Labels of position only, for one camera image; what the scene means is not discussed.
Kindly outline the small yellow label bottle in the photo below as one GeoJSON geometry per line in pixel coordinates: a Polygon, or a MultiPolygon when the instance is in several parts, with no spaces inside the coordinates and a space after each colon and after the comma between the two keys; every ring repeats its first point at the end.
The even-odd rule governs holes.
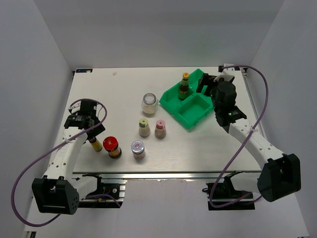
{"type": "Polygon", "coordinates": [[[96,152],[100,152],[102,150],[100,142],[95,137],[90,139],[89,142],[96,152]]]}

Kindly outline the green label sauce bottle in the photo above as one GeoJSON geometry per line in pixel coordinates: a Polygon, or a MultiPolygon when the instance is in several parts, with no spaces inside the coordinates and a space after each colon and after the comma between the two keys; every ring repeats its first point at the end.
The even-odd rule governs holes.
{"type": "Polygon", "coordinates": [[[178,98],[180,100],[185,100],[188,97],[189,92],[189,77],[190,74],[185,72],[182,75],[182,80],[179,86],[178,98]]]}

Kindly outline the red lid sauce jar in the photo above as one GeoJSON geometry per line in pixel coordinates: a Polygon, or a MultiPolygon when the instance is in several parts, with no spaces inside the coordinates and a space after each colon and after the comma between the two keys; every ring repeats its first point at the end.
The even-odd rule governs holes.
{"type": "Polygon", "coordinates": [[[108,155],[113,159],[118,159],[122,154],[118,141],[113,136],[108,136],[104,139],[103,147],[108,152],[108,155]]]}

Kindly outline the silver lid spice jar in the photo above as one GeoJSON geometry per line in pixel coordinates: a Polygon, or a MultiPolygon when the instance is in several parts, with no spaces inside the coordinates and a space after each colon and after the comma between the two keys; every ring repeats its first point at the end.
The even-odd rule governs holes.
{"type": "Polygon", "coordinates": [[[146,155],[145,146],[144,146],[144,143],[142,141],[134,141],[131,144],[131,151],[133,153],[133,157],[136,160],[141,160],[146,155]]]}

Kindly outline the yellow cap spice shaker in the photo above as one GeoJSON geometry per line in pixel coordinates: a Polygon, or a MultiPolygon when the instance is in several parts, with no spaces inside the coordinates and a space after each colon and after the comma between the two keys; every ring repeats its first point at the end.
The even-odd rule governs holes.
{"type": "Polygon", "coordinates": [[[148,120],[146,118],[139,119],[139,135],[141,137],[148,137],[151,134],[148,120]]]}

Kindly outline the clear glass jar white powder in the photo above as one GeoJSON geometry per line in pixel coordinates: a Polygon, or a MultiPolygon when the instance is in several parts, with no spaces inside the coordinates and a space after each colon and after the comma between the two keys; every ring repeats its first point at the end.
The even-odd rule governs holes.
{"type": "Polygon", "coordinates": [[[159,102],[157,101],[157,97],[155,94],[145,94],[141,102],[143,113],[148,116],[153,116],[157,112],[158,104],[159,102]]]}

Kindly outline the pink cap spice shaker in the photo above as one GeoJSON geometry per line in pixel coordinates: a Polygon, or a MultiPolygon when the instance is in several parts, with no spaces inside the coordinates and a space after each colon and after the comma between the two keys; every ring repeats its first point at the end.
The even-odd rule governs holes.
{"type": "Polygon", "coordinates": [[[155,137],[158,139],[164,139],[166,137],[166,127],[164,120],[157,120],[155,127],[155,137]]]}

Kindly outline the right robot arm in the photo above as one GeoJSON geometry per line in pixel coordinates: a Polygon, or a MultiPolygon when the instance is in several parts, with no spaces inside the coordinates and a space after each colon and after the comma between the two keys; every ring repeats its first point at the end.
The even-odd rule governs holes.
{"type": "Polygon", "coordinates": [[[252,125],[236,106],[237,93],[233,84],[235,68],[234,65],[220,65],[218,76],[204,73],[196,91],[204,92],[211,98],[219,126],[241,143],[224,170],[228,169],[242,149],[246,149],[261,171],[257,174],[233,172],[227,176],[222,171],[219,177],[224,181],[221,186],[216,182],[213,184],[209,198],[212,199],[215,192],[224,193],[234,199],[226,203],[229,206],[247,198],[251,193],[258,193],[261,198],[273,202],[300,191],[300,160],[295,154],[285,154],[267,141],[257,129],[259,121],[252,125]]]}

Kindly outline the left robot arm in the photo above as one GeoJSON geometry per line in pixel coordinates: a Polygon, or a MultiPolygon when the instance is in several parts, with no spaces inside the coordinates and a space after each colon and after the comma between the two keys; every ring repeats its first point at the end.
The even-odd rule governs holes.
{"type": "Polygon", "coordinates": [[[105,127],[98,119],[99,103],[91,99],[74,102],[64,124],[63,145],[50,162],[42,178],[32,183],[32,192],[41,213],[73,215],[80,201],[91,194],[99,198],[105,186],[94,176],[73,178],[73,170],[82,146],[88,142],[97,152],[102,150],[97,135],[105,127]]]}

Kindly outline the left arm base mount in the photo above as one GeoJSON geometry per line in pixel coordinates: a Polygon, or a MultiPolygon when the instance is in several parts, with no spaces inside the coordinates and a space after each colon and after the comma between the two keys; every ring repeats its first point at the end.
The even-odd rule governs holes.
{"type": "Polygon", "coordinates": [[[103,178],[97,174],[75,176],[75,188],[79,189],[79,208],[120,208],[125,196],[126,181],[103,178]]]}

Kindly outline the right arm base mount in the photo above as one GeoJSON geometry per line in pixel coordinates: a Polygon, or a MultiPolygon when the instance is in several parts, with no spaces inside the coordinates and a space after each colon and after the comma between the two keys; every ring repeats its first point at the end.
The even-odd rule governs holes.
{"type": "MultiPolygon", "coordinates": [[[[247,191],[237,191],[230,187],[228,179],[225,177],[232,177],[240,173],[240,171],[233,171],[230,173],[225,173],[222,178],[219,180],[218,184],[215,187],[215,191],[212,196],[212,203],[214,205],[222,205],[231,201],[234,201],[240,197],[247,195],[249,192],[247,191]]],[[[207,194],[208,197],[208,210],[209,211],[238,211],[238,210],[255,210],[255,197],[253,194],[249,194],[244,199],[239,200],[238,202],[221,207],[214,208],[210,204],[210,194],[211,189],[218,178],[220,173],[203,173],[206,176],[207,182],[205,188],[202,189],[202,192],[207,194]]]]}

